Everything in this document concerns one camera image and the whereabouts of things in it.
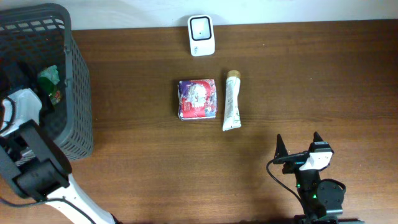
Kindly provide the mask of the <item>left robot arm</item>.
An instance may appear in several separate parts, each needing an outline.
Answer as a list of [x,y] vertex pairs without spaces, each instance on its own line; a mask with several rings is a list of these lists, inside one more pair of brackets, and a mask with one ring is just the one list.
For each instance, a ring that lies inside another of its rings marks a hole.
[[54,112],[25,63],[1,60],[1,177],[28,206],[49,205],[73,223],[118,223],[77,184],[60,148],[40,127]]

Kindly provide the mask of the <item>green lid jar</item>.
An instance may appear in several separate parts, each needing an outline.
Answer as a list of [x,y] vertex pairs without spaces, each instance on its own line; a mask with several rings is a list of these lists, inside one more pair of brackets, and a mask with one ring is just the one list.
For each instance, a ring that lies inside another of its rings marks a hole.
[[53,106],[57,105],[62,99],[62,93],[58,86],[46,77],[39,77],[37,82],[41,89],[48,95]]

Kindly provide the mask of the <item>grey plastic mesh basket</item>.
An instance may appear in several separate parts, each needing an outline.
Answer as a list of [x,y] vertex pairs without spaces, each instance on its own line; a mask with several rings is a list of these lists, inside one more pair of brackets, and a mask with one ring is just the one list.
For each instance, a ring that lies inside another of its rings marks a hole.
[[68,11],[54,3],[1,12],[1,60],[23,61],[37,72],[56,65],[62,93],[40,127],[71,163],[94,148],[90,73],[72,36]]

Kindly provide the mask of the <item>pink purple snack packet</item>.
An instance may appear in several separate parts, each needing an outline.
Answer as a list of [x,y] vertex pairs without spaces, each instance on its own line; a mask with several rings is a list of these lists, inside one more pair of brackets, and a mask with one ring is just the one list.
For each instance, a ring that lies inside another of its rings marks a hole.
[[179,81],[178,100],[178,117],[183,121],[216,118],[218,104],[214,79]]

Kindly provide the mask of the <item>light green wipes packet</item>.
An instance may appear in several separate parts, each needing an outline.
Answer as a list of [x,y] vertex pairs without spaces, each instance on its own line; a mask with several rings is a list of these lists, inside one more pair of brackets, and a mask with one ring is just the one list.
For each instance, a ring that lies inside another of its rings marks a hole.
[[58,67],[56,65],[52,65],[43,69],[38,74],[38,78],[46,78],[50,80],[54,85],[57,85],[60,81]]

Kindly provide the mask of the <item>white barcode scanner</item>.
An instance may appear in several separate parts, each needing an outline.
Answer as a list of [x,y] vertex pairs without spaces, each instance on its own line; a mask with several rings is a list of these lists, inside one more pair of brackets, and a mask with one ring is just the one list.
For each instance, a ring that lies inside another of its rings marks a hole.
[[188,18],[190,53],[193,57],[212,55],[215,52],[213,21],[209,15],[195,15]]

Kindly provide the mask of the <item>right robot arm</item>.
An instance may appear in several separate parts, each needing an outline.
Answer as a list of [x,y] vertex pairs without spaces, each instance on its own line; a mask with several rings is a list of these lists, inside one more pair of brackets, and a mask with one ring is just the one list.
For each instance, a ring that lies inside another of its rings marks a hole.
[[[334,150],[317,132],[313,134],[313,141],[308,150],[296,154],[289,154],[282,136],[277,135],[274,158],[267,163],[266,171],[299,201],[303,215],[295,216],[294,223],[362,223],[358,219],[338,218],[343,214],[345,184],[333,179],[320,178],[320,172],[330,165],[333,155]],[[271,173],[271,164],[282,164],[283,174],[295,176],[296,192]]]

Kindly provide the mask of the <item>white lotion tube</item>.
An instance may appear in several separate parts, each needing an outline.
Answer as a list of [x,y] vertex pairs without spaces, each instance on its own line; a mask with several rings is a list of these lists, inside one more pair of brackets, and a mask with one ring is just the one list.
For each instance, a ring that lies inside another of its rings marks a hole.
[[226,96],[223,131],[229,131],[241,127],[241,118],[238,107],[238,96],[241,85],[241,74],[237,70],[231,70],[227,73]]

